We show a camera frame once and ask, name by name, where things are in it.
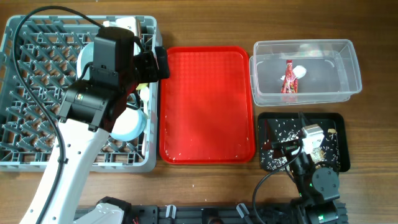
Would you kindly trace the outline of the yellow plastic cup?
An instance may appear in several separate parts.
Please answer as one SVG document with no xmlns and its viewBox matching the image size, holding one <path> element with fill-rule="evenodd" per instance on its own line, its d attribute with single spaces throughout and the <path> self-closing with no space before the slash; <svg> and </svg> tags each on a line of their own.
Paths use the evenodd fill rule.
<svg viewBox="0 0 398 224">
<path fill-rule="evenodd" d="M 141 89 L 143 89 L 143 88 L 145 88 L 145 87 L 147 87 L 147 86 L 148 86 L 148 83 L 141 83 L 141 84 L 139 84 L 139 85 L 137 86 L 136 90 L 141 90 Z"/>
</svg>

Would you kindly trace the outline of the white plastic spoon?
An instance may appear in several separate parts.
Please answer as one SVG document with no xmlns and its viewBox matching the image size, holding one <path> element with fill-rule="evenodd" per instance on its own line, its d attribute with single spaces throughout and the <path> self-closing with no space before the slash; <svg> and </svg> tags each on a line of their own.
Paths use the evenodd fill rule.
<svg viewBox="0 0 398 224">
<path fill-rule="evenodd" d="M 145 114 L 145 116 L 146 116 L 146 120 L 148 121 L 149 120 L 149 110 L 148 110 L 148 102 L 149 102 L 149 99 L 150 99 L 150 90 L 149 90 L 149 87 L 144 87 L 143 89 L 141 89 L 140 90 L 140 97 L 141 97 L 141 100 L 143 101 L 143 112 L 144 112 L 144 114 Z M 144 133 L 145 134 L 147 134 L 147 128 L 145 127 L 145 129 L 144 129 Z"/>
</svg>

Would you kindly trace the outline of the red snack wrapper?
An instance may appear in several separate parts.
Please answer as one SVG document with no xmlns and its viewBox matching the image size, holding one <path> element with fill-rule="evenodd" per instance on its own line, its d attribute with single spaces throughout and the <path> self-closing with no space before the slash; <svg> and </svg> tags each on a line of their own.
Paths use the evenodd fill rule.
<svg viewBox="0 0 398 224">
<path fill-rule="evenodd" d="M 286 60 L 285 78 L 281 93 L 298 93 L 298 81 L 293 72 L 292 60 Z"/>
</svg>

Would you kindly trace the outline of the green bowl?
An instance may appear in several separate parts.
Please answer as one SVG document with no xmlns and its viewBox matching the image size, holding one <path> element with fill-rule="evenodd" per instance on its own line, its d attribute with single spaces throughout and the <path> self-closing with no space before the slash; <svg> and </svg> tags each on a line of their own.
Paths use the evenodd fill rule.
<svg viewBox="0 0 398 224">
<path fill-rule="evenodd" d="M 121 17 L 115 21 L 104 21 L 103 25 L 110 30 L 132 32 L 136 37 L 142 39 L 141 22 L 134 16 Z"/>
</svg>

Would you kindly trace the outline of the white tissue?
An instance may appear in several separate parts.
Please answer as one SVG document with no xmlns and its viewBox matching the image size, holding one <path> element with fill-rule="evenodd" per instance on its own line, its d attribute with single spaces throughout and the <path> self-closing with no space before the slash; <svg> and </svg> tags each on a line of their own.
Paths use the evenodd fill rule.
<svg viewBox="0 0 398 224">
<path fill-rule="evenodd" d="M 286 66 L 285 75 L 281 76 L 281 80 L 293 82 L 297 79 L 303 78 L 307 73 L 307 69 L 301 65 L 297 65 L 294 68 L 291 68 L 290 65 Z"/>
</svg>

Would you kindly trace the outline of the light blue bowl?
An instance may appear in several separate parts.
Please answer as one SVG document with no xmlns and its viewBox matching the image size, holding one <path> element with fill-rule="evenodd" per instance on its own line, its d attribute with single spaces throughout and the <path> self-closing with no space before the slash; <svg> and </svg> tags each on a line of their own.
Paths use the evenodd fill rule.
<svg viewBox="0 0 398 224">
<path fill-rule="evenodd" d="M 110 136 L 118 141 L 131 141 L 144 131 L 147 118 L 142 110 L 126 108 L 117 118 Z"/>
</svg>

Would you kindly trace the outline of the light blue plate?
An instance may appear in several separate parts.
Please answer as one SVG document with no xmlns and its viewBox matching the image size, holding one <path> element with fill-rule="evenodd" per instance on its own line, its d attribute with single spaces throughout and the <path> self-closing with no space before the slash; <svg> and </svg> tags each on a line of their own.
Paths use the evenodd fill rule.
<svg viewBox="0 0 398 224">
<path fill-rule="evenodd" d="M 80 78 L 87 63 L 93 61 L 94 43 L 90 42 L 80 51 L 77 59 L 77 78 Z"/>
</svg>

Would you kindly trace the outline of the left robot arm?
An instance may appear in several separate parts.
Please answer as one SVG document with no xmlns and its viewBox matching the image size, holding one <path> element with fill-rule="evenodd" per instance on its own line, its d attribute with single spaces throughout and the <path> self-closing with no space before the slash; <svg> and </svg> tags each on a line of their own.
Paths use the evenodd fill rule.
<svg viewBox="0 0 398 224">
<path fill-rule="evenodd" d="M 90 77 L 69 86 L 54 128 L 59 152 L 52 152 L 39 188 L 22 223 L 72 223 L 91 166 L 112 136 L 130 141 L 142 132 L 144 123 L 127 108 L 127 98 L 141 83 L 158 82 L 170 76 L 167 51 L 127 54 L 122 70 L 101 66 L 94 57 Z"/>
</svg>

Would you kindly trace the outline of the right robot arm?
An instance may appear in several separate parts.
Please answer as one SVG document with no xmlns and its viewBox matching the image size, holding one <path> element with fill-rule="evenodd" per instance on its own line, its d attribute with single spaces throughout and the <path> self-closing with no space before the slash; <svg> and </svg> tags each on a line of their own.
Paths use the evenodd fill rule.
<svg viewBox="0 0 398 224">
<path fill-rule="evenodd" d="M 290 202 L 293 217 L 297 223 L 338 223 L 338 169 L 328 162 L 314 162 L 311 157 L 325 135 L 322 128 L 309 123 L 302 112 L 298 114 L 298 120 L 301 129 L 296 139 L 272 145 L 287 159 L 282 168 L 290 169 L 299 192 L 299 198 Z"/>
</svg>

